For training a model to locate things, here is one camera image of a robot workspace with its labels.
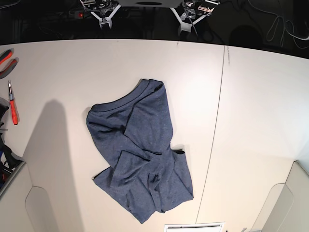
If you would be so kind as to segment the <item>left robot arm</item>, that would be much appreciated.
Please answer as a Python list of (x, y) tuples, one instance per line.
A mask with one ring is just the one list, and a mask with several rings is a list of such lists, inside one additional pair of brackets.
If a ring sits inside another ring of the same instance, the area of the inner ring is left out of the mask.
[(187, 17), (197, 19), (200, 16), (210, 16), (220, 3), (219, 0), (184, 0), (181, 20), (184, 21)]

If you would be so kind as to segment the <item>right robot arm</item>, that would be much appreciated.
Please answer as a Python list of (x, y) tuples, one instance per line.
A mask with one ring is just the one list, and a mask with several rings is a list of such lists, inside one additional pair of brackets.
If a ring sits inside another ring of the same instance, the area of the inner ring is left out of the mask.
[(80, 0), (80, 3), (87, 11), (101, 15), (113, 11), (119, 5), (116, 0)]

